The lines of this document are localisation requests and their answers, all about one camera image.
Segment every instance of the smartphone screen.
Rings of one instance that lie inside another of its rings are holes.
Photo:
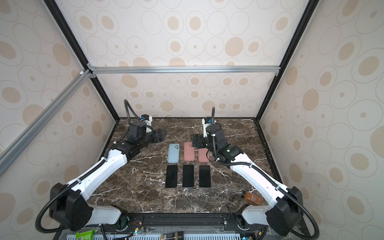
[[[177,187],[177,165],[168,165],[166,173],[166,188]]]
[[[211,187],[211,170],[208,165],[200,165],[199,168],[199,186]]]
[[[183,187],[194,187],[194,186],[195,186],[194,166],[184,165],[183,166]]]

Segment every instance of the marble tabletop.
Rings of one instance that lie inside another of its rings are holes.
[[[271,170],[253,119],[216,119],[223,128],[228,143],[240,147],[260,168],[268,174]],[[127,120],[121,119],[112,141],[125,131]],[[130,213],[201,213],[237,211],[246,202],[244,191],[262,197],[243,177],[216,162],[207,163],[211,169],[211,188],[199,187],[199,163],[197,149],[195,161],[184,161],[184,142],[190,142],[194,134],[202,134],[201,119],[154,119],[154,129],[167,131],[165,140],[149,145],[128,164],[118,169],[102,183],[88,200],[89,204],[116,205]],[[168,145],[180,144],[178,184],[174,189],[165,188]],[[184,164],[194,165],[194,188],[183,188]]]

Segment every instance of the phone case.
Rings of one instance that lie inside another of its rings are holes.
[[[208,149],[200,148],[199,149],[199,162],[209,162],[209,158],[207,158]]]
[[[179,162],[180,145],[178,143],[172,143],[168,148],[168,163]]]
[[[192,142],[184,143],[184,161],[190,162],[195,160],[195,148],[192,147]]]

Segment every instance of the patterned wall panel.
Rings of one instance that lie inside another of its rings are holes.
[[[0,2],[0,154],[80,69],[39,1]]]
[[[279,65],[308,0],[57,0],[94,66]]]
[[[274,73],[100,74],[120,117],[124,99],[155,117],[255,117]]]
[[[383,238],[383,24],[384,1],[322,1],[261,120],[319,239]]]
[[[51,187],[95,164],[114,123],[87,80],[0,177],[1,240],[53,238],[35,229]],[[48,214],[42,225],[59,226]]]

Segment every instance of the aluminum frame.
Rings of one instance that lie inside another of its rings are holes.
[[[89,70],[84,70],[62,91],[51,104],[14,140],[0,156],[0,176],[11,166],[40,131],[56,115],[81,84],[89,79]]]
[[[91,67],[95,74],[118,73],[278,73],[280,66]]]
[[[56,21],[64,37],[67,39],[68,44],[71,46],[73,52],[75,53],[76,57],[80,61],[83,68],[89,69],[90,65],[89,65],[88,59],[85,56],[83,50],[81,49],[79,43],[77,42],[76,37],[74,36],[71,28],[66,22],[65,17],[63,16],[63,13],[60,11],[60,8],[55,2],[55,0],[41,0],[41,1],[42,2],[44,1],[47,9],[52,14],[52,17]],[[97,76],[92,76],[91,81],[93,83],[93,86],[96,88],[96,91],[101,96],[101,99],[104,101],[104,104],[108,108],[114,120],[118,121],[119,115],[117,114],[114,106],[112,105],[110,99],[108,98],[103,86],[100,84],[100,81],[98,80]]]

